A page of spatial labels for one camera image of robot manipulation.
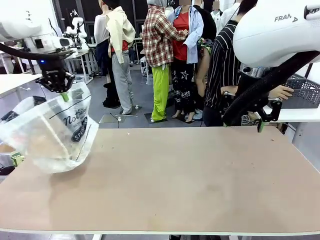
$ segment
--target red shirt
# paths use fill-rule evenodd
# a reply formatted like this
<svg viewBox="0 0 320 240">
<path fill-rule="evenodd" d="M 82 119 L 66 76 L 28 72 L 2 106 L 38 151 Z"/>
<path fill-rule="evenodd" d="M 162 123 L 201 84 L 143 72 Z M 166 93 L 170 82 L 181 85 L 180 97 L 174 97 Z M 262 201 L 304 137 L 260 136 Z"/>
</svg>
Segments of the red shirt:
<svg viewBox="0 0 320 240">
<path fill-rule="evenodd" d="M 129 43 L 127 43 L 127 41 L 123 40 L 122 41 L 122 51 L 129 50 L 128 46 L 129 46 Z M 114 47 L 111 47 L 111 52 L 113 52 L 113 53 L 115 52 Z"/>
<path fill-rule="evenodd" d="M 187 29 L 189 31 L 189 11 L 180 13 L 179 16 L 173 21 L 173 26 L 178 31 Z M 181 61 L 187 61 L 187 45 L 183 41 L 172 41 L 173 56 Z"/>
</svg>

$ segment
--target blue shirt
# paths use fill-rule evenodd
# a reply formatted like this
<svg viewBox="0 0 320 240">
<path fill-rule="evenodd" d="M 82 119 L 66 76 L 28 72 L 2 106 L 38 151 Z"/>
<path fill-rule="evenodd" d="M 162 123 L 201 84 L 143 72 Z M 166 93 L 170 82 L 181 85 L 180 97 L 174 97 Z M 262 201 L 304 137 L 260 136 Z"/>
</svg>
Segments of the blue shirt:
<svg viewBox="0 0 320 240">
<path fill-rule="evenodd" d="M 171 24 L 174 20 L 178 18 L 182 6 L 178 6 L 173 13 L 168 16 L 168 20 Z M 198 63 L 198 49 L 197 42 L 201 38 L 204 30 L 204 22 L 202 20 L 201 14 L 196 8 L 190 6 L 189 13 L 189 36 L 186 38 L 183 44 L 187 46 L 187 64 Z"/>
</svg>

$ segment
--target plastic bag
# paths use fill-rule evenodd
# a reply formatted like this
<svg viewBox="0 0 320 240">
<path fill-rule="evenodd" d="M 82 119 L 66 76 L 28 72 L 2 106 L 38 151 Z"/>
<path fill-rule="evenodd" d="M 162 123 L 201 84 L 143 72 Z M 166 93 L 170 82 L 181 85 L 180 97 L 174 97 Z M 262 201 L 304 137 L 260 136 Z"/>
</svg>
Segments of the plastic bag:
<svg viewBox="0 0 320 240">
<path fill-rule="evenodd" d="M 46 173 L 81 165 L 99 128 L 88 115 L 91 94 L 86 84 L 74 84 L 67 95 L 67 102 L 57 96 L 0 124 L 0 139 Z"/>
</svg>

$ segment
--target gray pants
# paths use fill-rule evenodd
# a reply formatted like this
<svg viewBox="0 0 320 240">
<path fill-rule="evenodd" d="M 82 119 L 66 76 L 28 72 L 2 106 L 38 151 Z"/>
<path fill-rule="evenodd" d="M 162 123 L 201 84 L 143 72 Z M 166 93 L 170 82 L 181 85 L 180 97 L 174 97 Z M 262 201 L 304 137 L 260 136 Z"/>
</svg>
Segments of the gray pants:
<svg viewBox="0 0 320 240">
<path fill-rule="evenodd" d="M 132 105 L 134 102 L 134 93 L 132 92 L 132 79 L 129 69 L 129 52 L 122 52 L 124 63 L 120 64 L 116 54 L 112 56 L 112 71 L 116 91 L 118 92 L 123 114 L 130 114 L 132 112 Z"/>
</svg>

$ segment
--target gray floor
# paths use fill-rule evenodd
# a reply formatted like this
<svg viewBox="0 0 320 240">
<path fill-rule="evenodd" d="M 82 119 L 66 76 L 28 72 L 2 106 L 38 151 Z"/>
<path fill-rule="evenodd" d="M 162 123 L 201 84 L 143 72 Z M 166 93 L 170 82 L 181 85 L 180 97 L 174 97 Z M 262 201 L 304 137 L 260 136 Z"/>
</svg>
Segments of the gray floor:
<svg viewBox="0 0 320 240">
<path fill-rule="evenodd" d="M 175 109 L 173 106 L 167 109 L 168 121 L 148 124 L 145 119 L 145 113 L 151 113 L 153 110 L 153 86 L 146 85 L 146 78 L 141 76 L 139 70 L 131 71 L 133 81 L 134 101 L 142 109 L 138 113 L 138 117 L 127 117 L 124 123 L 119 125 L 120 128 L 182 128 L 182 127 L 200 127 L 201 122 L 194 122 L 187 124 L 176 119 L 172 119 L 171 115 L 174 114 Z M 102 102 L 106 98 L 106 89 L 103 88 L 103 84 L 106 79 L 95 78 L 89 85 L 89 89 L 92 94 L 91 105 L 89 115 L 97 122 L 100 121 L 105 114 L 118 114 L 119 109 L 109 109 L 102 105 Z M 48 92 L 36 83 L 30 83 L 25 85 L 25 88 L 30 87 L 30 91 L 22 91 L 24 98 L 37 95 L 45 96 L 50 99 L 56 96 L 55 93 Z M 18 98 L 15 93 L 9 94 L 3 98 L 0 98 L 0 116 L 3 116 L 8 111 L 12 110 L 15 105 L 18 104 Z M 100 124 L 100 128 L 117 128 L 117 123 L 105 123 Z M 92 239 L 92 235 L 86 235 L 87 240 Z M 105 235 L 103 240 L 168 240 L 167 235 Z M 20 234 L 0 232 L 0 240 L 75 240 L 72 235 L 40 235 L 40 234 Z M 320 240 L 320 235 L 313 236 L 293 236 L 293 237 L 253 237 L 252 240 Z"/>
</svg>

